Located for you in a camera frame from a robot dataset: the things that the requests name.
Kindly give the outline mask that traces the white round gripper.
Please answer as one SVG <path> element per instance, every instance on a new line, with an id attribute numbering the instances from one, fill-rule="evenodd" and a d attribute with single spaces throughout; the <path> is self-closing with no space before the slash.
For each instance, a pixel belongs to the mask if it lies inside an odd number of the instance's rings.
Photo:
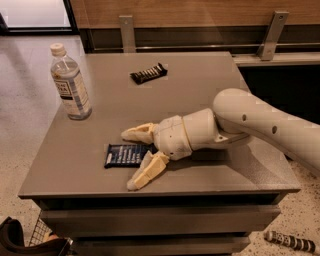
<path id="1" fill-rule="evenodd" d="M 159 150 L 155 154 L 150 151 L 145 154 L 140 167 L 127 182 L 129 191 L 143 188 L 162 173 L 169 162 L 169 158 L 180 160 L 192 153 L 183 119 L 178 115 L 164 119 L 157 125 L 146 123 L 129 128 L 121 133 L 121 137 L 126 141 L 146 144 L 152 144 L 154 141 L 154 145 Z"/>

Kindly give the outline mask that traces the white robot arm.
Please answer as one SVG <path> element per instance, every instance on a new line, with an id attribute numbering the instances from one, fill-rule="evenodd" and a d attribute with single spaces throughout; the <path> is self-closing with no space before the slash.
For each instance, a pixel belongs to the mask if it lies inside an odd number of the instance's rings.
<path id="1" fill-rule="evenodd" d="M 127 182 L 135 191 L 161 174 L 169 161 L 199 149 L 227 149 L 254 136 L 317 174 L 320 171 L 320 125 L 283 112 L 253 94 L 228 88 L 219 92 L 210 108 L 159 123 L 146 123 L 121 133 L 126 141 L 153 144 Z"/>

